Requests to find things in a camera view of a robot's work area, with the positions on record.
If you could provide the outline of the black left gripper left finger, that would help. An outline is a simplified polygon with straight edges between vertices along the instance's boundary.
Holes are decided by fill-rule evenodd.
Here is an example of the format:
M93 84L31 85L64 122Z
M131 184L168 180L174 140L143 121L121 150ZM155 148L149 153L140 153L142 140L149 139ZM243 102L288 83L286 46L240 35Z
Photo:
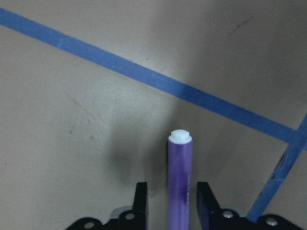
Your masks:
M132 209L122 212L119 216L120 230L146 230L148 211L148 188L146 182L136 184Z

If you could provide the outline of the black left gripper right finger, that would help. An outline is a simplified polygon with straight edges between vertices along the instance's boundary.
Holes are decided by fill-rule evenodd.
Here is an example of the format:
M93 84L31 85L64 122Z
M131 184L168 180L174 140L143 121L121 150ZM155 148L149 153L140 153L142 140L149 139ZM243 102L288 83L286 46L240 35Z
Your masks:
M197 214L202 230L238 230L240 216L231 209L223 209L207 182L197 183Z

